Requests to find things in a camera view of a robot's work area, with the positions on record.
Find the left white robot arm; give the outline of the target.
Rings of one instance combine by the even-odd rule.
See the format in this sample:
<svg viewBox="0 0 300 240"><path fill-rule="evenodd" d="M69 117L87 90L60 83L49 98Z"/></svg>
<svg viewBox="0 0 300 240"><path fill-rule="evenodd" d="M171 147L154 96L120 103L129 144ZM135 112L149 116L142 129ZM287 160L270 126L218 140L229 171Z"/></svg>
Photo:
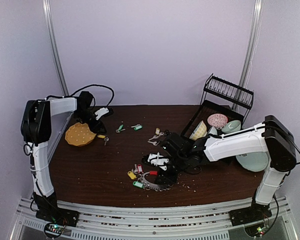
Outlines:
<svg viewBox="0 0 300 240"><path fill-rule="evenodd" d="M63 226L75 227L79 212L58 207L48 163L48 145L52 134L52 117L73 113L82 124L87 124L94 134L106 134L101 121L113 114L113 109L101 107L92 111L94 96L82 91L79 96L48 96L45 99L29 100L26 103L20 131L23 136L24 153L30 159L33 180L33 199L37 206L36 218Z"/></svg>

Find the key with yellow tag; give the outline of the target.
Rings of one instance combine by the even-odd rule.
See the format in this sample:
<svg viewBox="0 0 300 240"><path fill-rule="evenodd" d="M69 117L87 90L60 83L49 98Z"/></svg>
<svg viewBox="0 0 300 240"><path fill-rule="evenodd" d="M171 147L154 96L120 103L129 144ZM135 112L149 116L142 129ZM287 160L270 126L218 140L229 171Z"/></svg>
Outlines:
<svg viewBox="0 0 300 240"><path fill-rule="evenodd" d="M107 135L104 135L104 134L98 134L97 138L103 140L103 145L104 146L106 146L108 141L110 140L109 137Z"/></svg>

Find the metal keyring with red handle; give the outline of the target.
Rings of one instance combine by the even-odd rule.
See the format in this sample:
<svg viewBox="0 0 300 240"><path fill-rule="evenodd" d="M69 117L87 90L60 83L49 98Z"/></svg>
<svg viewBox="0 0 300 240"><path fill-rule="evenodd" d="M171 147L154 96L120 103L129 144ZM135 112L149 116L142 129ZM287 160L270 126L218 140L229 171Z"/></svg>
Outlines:
<svg viewBox="0 0 300 240"><path fill-rule="evenodd" d="M174 184L167 183L166 181L162 180L154 171L148 171L142 174L137 175L137 182L142 185L142 188L147 191L155 191L155 192L165 192L170 190Z"/></svg>

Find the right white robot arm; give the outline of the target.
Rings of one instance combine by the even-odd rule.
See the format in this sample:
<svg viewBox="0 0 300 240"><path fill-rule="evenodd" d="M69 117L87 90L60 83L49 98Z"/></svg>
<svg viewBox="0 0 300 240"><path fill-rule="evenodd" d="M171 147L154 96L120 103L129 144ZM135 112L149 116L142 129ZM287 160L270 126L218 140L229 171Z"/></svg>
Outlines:
<svg viewBox="0 0 300 240"><path fill-rule="evenodd" d="M246 170L263 171L251 205L229 212L231 224L238 226L272 216L270 203L297 159L292 133L273 115L250 128L235 128L234 122L230 122L218 134L215 126L206 129L198 125L189 138L172 132L160 143L168 155L151 153L147 162L160 167L158 176L168 183L176 182L178 173L189 167L232 157Z"/></svg>

